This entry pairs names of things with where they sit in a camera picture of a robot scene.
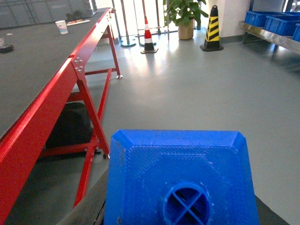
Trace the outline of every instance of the orange and white traffic cone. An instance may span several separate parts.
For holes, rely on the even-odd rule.
[[[142,54],[145,53],[156,53],[158,51],[158,48],[154,48],[153,42],[152,42],[152,35],[150,33],[150,29],[148,26],[148,20],[147,17],[145,17],[145,46],[144,50],[141,51]]]

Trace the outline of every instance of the potted plant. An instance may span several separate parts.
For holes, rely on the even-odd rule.
[[[169,23],[174,22],[178,26],[179,39],[192,39],[194,35],[194,20],[201,24],[201,15],[208,17],[208,14],[201,10],[200,3],[206,5],[205,0],[169,0],[165,12],[169,16]]]

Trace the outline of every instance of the stainless steel shelf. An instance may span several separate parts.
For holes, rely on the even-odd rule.
[[[300,42],[292,40],[292,37],[274,34],[263,28],[255,27],[245,22],[239,22],[239,27],[249,34],[300,54]]]

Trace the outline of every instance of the white cup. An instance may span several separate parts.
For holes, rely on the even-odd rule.
[[[67,34],[67,25],[65,20],[56,21],[56,26],[60,30],[60,34]]]

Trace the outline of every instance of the plant pot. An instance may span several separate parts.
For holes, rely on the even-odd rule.
[[[194,36],[194,19],[190,21],[188,27],[184,24],[178,26],[178,37],[180,40],[192,39]]]

